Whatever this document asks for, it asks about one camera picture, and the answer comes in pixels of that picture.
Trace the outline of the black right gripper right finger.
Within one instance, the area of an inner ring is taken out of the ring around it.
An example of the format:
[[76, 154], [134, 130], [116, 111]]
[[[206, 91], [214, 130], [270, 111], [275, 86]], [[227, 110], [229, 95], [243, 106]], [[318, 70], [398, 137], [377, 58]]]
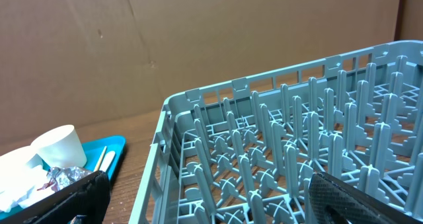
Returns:
[[422, 224], [326, 172], [312, 175], [308, 194], [318, 224]]

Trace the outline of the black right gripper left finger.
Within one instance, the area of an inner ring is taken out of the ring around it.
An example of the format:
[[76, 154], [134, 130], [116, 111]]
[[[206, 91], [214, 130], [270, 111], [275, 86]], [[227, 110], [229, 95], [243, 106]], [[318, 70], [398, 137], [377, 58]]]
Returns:
[[110, 203], [111, 189], [105, 172], [96, 171], [34, 205], [1, 220], [1, 224], [69, 223], [84, 217], [84, 223], [102, 223]]

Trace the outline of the foil wrapper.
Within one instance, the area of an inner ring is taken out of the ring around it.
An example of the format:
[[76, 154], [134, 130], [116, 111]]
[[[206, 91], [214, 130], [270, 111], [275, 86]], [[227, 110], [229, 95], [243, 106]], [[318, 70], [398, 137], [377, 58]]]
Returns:
[[91, 173], [92, 171], [82, 167], [52, 167], [46, 175], [47, 182], [37, 190], [51, 189], [54, 192], [58, 192]]

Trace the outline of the white napkin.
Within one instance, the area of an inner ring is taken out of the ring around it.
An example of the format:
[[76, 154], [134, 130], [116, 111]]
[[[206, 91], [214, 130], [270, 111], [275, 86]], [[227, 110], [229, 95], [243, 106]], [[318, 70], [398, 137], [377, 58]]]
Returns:
[[1, 212], [9, 213], [14, 207], [28, 208], [55, 192], [44, 188], [48, 171], [41, 165], [20, 170], [1, 179]]

